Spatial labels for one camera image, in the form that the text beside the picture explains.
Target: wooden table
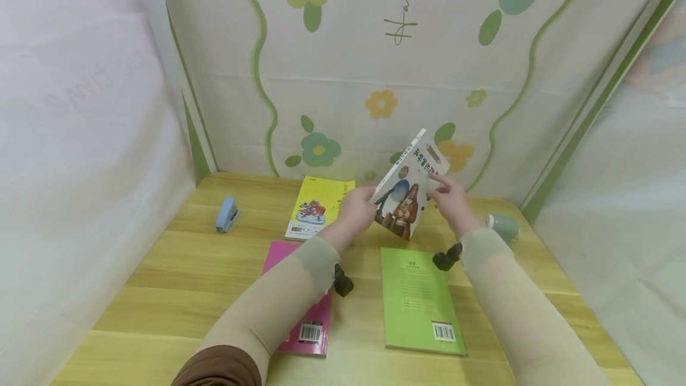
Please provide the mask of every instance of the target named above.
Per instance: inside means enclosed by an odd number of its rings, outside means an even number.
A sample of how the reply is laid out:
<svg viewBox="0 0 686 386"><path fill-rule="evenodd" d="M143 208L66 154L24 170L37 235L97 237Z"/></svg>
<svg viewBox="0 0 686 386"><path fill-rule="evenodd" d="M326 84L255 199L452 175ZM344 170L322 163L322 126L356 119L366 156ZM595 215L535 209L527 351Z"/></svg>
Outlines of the wooden table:
<svg viewBox="0 0 686 386"><path fill-rule="evenodd" d="M114 297L52 383L54 386L170 384L212 324L260 275L271 241L283 240L300 182L216 173L202 182ZM241 215L215 232L226 197ZM478 215L506 214L522 229L513 250L527 274L572 325L613 385L642 385L558 264L519 213L504 200L471 200ZM378 224L342 260L355 291L333 296L329 355L276 355L268 385L514 385L464 270L450 270L450 290L468 357L384 347L379 247L444 251L450 230L428 207L412 242Z"/></svg>

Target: book spine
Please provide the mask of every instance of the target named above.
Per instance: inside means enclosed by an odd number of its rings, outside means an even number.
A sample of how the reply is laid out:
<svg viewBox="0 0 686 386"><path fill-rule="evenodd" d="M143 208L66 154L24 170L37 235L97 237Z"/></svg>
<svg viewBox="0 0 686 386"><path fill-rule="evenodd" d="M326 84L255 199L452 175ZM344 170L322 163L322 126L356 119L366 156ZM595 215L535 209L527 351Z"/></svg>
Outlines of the book spine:
<svg viewBox="0 0 686 386"><path fill-rule="evenodd" d="M426 129L422 129L421 132L414 138L414 141L410 143L410 146L406 148L406 150L403 152L403 154L398 158L398 161L393 164L393 167L388 170L388 173L383 177L382 181L379 182L378 185L376 185L376 190L374 191L374 196L375 197L378 192L383 188L383 185L388 181L388 179L395 173L395 171L398 169L398 166L405 160L405 157L407 156L408 153L416 146L416 144L419 142L419 139L424 136L424 133L426 132Z"/></svg>

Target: fabric backdrop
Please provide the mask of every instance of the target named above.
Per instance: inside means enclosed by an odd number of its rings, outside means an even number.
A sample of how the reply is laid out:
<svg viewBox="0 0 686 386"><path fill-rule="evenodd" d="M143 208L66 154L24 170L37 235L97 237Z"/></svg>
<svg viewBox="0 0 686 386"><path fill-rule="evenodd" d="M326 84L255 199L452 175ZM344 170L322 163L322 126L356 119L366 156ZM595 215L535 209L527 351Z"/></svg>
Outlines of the fabric backdrop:
<svg viewBox="0 0 686 386"><path fill-rule="evenodd" d="M0 15L0 384L46 385L193 170L142 0Z"/></svg>
<svg viewBox="0 0 686 386"><path fill-rule="evenodd" d="M647 386L686 378L686 0L579 146L535 228Z"/></svg>
<svg viewBox="0 0 686 386"><path fill-rule="evenodd" d="M648 0L167 0L221 170L375 183L421 127L522 201Z"/></svg>

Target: cup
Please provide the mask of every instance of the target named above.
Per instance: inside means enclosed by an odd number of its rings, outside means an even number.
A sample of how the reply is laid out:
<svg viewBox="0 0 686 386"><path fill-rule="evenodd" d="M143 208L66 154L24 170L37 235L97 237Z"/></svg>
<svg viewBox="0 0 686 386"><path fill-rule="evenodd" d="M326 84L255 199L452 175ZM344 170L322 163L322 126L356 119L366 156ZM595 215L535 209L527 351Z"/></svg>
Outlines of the cup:
<svg viewBox="0 0 686 386"><path fill-rule="evenodd" d="M516 219L511 216L488 214L486 215L484 222L486 223L486 227L498 233L505 242L509 242L513 238L519 236L519 224L517 224Z"/></svg>

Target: book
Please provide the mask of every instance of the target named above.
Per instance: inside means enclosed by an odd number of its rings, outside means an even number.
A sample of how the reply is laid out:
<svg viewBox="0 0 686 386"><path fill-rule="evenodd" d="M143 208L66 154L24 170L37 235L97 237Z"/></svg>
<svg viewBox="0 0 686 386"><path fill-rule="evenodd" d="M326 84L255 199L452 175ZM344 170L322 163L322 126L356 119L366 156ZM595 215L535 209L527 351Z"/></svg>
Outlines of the book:
<svg viewBox="0 0 686 386"><path fill-rule="evenodd" d="M410 240L431 199L429 174L444 175L449 168L434 139L422 129L376 186L372 196L376 205L374 221Z"/></svg>
<svg viewBox="0 0 686 386"><path fill-rule="evenodd" d="M343 182L305 176L285 237L289 240L306 241L315 236L326 224L334 222L338 217L343 197L353 188L355 181Z"/></svg>
<svg viewBox="0 0 686 386"><path fill-rule="evenodd" d="M466 354L446 273L427 252L382 247L387 347Z"/></svg>
<svg viewBox="0 0 686 386"><path fill-rule="evenodd" d="M298 243L272 242L262 274L264 275L274 265L292 254L298 246ZM326 357L326 345L329 341L330 301L331 295L327 292L317 304L307 310L301 321L289 332L276 351Z"/></svg>

